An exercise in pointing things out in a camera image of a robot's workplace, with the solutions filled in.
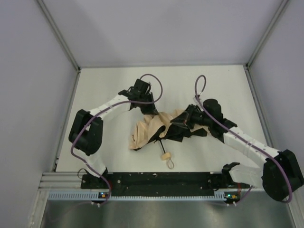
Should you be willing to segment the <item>beige and black folding umbrella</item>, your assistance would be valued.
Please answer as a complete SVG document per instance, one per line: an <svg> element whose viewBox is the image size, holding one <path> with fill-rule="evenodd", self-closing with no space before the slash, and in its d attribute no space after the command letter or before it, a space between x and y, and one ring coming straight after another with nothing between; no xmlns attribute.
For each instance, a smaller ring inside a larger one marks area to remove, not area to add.
<svg viewBox="0 0 304 228"><path fill-rule="evenodd" d="M193 129L184 129L171 123L178 115L182 114L183 109L175 109L171 113L159 112L158 114L145 114L142 120L136 122L133 133L130 136L129 149L138 151L144 146L159 142L162 150L161 160L166 162L166 166L173 170L174 154L166 150L163 141L171 140L182 142L184 138L192 136L206 137L207 131L197 124Z"/></svg>

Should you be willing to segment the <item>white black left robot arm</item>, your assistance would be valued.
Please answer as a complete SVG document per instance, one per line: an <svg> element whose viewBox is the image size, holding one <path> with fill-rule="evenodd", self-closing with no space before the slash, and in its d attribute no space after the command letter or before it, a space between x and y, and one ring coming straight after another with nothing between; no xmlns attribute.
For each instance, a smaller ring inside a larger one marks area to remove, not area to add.
<svg viewBox="0 0 304 228"><path fill-rule="evenodd" d="M98 152L102 145L104 124L137 107L142 114L156 114L154 103L151 84L139 78L133 86L118 92L103 105L89 111L79 110L68 136L72 143L70 153L83 162L89 174L101 178L107 170Z"/></svg>

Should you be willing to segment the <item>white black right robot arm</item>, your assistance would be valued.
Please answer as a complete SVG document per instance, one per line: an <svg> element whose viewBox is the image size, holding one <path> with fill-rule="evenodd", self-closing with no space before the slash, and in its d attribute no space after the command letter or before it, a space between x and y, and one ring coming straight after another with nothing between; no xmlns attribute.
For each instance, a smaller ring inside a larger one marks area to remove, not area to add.
<svg viewBox="0 0 304 228"><path fill-rule="evenodd" d="M197 125L207 127L214 138L257 165L250 167L239 162L224 165L222 176L227 185L244 183L264 189L276 201L289 202L292 193L304 184L304 177L292 151L279 151L247 135L236 123L224 117L216 99L188 105L185 111L171 120L171 124L188 130Z"/></svg>

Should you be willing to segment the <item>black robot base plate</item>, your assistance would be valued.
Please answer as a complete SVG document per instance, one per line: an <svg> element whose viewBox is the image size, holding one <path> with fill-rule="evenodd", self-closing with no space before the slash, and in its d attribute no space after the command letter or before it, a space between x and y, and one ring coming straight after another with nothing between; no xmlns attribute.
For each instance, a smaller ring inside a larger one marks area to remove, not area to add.
<svg viewBox="0 0 304 228"><path fill-rule="evenodd" d="M221 173L113 172L103 175L116 197L213 196L219 189L248 189L248 184L226 184Z"/></svg>

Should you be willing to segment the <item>aluminium frame rail front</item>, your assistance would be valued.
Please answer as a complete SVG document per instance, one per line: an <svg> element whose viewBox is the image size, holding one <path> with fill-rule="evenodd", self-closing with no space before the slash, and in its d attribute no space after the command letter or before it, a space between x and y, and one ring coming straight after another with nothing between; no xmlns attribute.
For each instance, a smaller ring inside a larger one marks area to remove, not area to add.
<svg viewBox="0 0 304 228"><path fill-rule="evenodd" d="M237 202L250 188L227 184L216 172L110 172L104 179L86 171L42 175L39 190L49 200Z"/></svg>

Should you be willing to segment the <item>aluminium frame post left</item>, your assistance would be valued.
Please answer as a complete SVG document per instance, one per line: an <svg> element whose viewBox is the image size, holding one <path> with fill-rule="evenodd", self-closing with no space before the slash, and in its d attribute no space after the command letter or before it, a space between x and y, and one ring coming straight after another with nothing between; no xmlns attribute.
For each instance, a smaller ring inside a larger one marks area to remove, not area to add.
<svg viewBox="0 0 304 228"><path fill-rule="evenodd" d="M74 55L72 54L62 32L60 31L59 27L57 26L53 16L51 15L47 5L43 0L34 0L35 3L37 4L38 8L40 9L41 13L43 14L44 18L46 19L49 27L51 28L57 42L61 46L64 54L66 55L67 59L69 62L72 64L74 70L76 72L80 72L81 67L77 63Z"/></svg>

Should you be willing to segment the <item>aluminium frame post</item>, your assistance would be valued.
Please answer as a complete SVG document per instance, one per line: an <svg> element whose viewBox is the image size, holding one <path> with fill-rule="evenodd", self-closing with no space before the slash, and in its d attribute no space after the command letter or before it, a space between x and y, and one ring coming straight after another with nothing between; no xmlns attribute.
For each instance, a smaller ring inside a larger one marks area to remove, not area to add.
<svg viewBox="0 0 304 228"><path fill-rule="evenodd" d="M35 3L37 4L38 8L40 9L41 13L43 14L44 18L46 19L49 27L51 28L57 42L61 46L64 54L66 55L67 59L69 62L72 64L74 70L76 72L80 72L81 67L77 63L74 55L72 54L62 32L60 31L59 27L57 26L53 16L51 15L47 5L43 0L34 0Z"/></svg>
<svg viewBox="0 0 304 228"><path fill-rule="evenodd" d="M265 46L265 44L267 43L271 34L273 33L274 29L276 28L277 24L279 23L281 17L283 16L286 9L288 8L290 2L291 2L290 0L280 1L280 4L279 4L278 8L275 11L273 17L271 18L271 20L270 20L267 28L265 29L261 39L257 43L257 45L256 45L254 51L252 52L252 54L250 55L249 60L245 63L245 68L247 70L249 70L251 68L251 66L254 64L256 58L258 57L258 55L262 51L263 47Z"/></svg>

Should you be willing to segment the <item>aluminium frame post right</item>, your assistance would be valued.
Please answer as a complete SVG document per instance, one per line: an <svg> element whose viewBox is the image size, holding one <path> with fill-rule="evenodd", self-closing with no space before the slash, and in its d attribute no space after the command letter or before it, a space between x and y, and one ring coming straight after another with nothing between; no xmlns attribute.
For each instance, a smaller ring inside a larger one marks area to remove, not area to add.
<svg viewBox="0 0 304 228"><path fill-rule="evenodd" d="M257 43L257 45L256 45L254 51L252 52L252 54L250 55L249 60L245 63L245 68L247 70L249 70L251 68L251 66L254 64L256 58L258 57L258 55L262 51L263 47L265 46L265 44L267 43L271 34L273 33L274 29L276 28L277 24L279 23L281 17L283 16L286 9L288 8L290 2L291 2L290 0L280 1L280 4L279 4L278 8L275 11L273 17L271 18L271 20L270 20L267 28L265 29L261 39Z"/></svg>

